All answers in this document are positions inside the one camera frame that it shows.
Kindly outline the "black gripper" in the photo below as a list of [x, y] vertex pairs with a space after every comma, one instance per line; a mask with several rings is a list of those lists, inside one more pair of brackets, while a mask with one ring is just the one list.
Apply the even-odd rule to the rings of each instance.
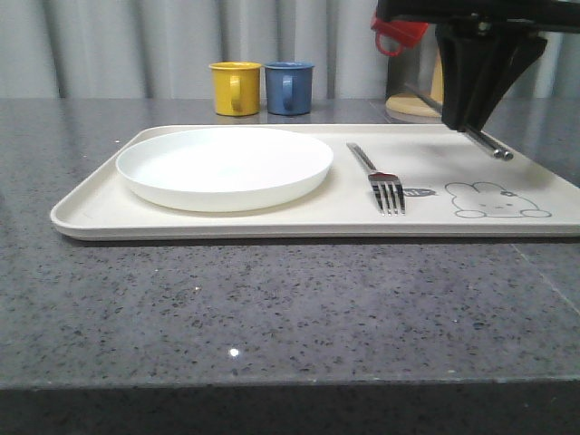
[[538, 34], [464, 32], [453, 20], [522, 24], [548, 32], [577, 33], [579, 4], [569, 1], [379, 1], [376, 16], [438, 24], [443, 77], [441, 119], [452, 130], [480, 131], [517, 78], [545, 51]]

